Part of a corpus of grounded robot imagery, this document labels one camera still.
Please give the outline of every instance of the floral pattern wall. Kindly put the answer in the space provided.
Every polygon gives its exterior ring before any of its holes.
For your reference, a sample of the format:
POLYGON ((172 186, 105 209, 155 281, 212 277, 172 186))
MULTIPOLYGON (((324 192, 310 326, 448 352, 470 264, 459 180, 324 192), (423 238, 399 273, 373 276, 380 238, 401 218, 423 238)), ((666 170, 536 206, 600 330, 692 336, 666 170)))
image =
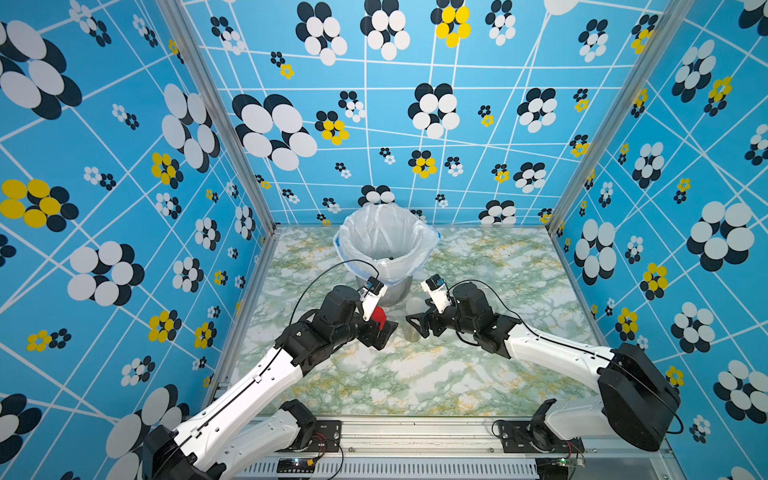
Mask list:
POLYGON ((679 388, 688 478, 768 478, 767 25, 697 0, 554 229, 609 344, 679 388))
POLYGON ((667 0, 183 3, 276 222, 542 225, 667 0))
POLYGON ((133 479, 264 232, 153 2, 33 3, 0 7, 0 478, 133 479))

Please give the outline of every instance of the trash can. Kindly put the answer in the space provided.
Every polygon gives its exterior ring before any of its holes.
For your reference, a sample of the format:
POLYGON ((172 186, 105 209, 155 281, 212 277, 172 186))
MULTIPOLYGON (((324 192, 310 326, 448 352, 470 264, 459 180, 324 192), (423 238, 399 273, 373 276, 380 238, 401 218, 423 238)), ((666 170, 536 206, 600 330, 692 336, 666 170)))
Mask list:
MULTIPOLYGON (((392 306, 407 296, 413 273, 424 266, 442 236, 414 214, 396 204, 368 204, 349 215, 333 238, 341 260, 365 260, 379 270, 387 292, 380 306, 392 306)), ((345 263, 362 286, 376 272, 362 262, 345 263)))

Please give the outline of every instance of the marble table surface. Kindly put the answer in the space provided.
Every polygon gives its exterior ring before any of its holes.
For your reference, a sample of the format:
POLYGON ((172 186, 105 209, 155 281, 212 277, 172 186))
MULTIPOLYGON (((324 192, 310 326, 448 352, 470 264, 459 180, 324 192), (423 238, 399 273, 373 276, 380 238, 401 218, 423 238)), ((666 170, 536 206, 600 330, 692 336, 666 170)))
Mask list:
MULTIPOLYGON (((236 381, 273 345, 299 295, 317 275, 339 262, 336 227, 283 227, 256 311, 237 358, 236 381)), ((494 287, 529 325, 597 344, 590 322, 542 228, 438 227, 442 241, 414 275, 411 296, 426 298, 419 282, 439 273, 452 285, 479 279, 494 287)), ((333 286, 357 288, 344 266, 327 273, 304 296, 296 318, 318 308, 333 286)), ((495 312, 503 307, 480 286, 495 312)), ((406 340, 406 300, 387 307, 399 323, 378 351, 351 342, 285 390, 262 414, 299 399, 316 415, 530 416, 546 399, 594 393, 579 382, 529 362, 507 360, 461 343, 447 330, 439 338, 406 340)))

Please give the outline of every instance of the metal bucket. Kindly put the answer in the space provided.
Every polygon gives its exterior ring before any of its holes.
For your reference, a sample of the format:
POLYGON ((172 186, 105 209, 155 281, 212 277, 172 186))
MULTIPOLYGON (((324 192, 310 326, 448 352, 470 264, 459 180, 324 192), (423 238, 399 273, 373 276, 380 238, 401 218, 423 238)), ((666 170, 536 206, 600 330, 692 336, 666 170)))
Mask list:
MULTIPOLYGON (((366 281, 368 279, 362 279, 359 276, 356 277, 357 279, 357 287, 360 288, 361 286, 366 284, 366 281)), ((409 276, 402 282, 387 287, 387 291, 384 294, 384 296, 381 297, 379 300, 379 306, 392 306, 397 305, 398 303, 402 302, 406 299, 408 296, 408 292, 411 290, 411 283, 413 282, 413 277, 409 276)))

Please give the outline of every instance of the red cloth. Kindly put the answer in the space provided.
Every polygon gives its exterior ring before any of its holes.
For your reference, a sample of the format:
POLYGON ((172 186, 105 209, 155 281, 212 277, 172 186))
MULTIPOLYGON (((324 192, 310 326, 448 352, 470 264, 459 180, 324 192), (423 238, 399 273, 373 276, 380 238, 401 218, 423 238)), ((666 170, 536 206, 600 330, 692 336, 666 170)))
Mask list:
POLYGON ((384 329, 384 322, 386 322, 386 313, 382 310, 382 307, 377 306, 371 313, 371 320, 379 324, 379 330, 384 329))

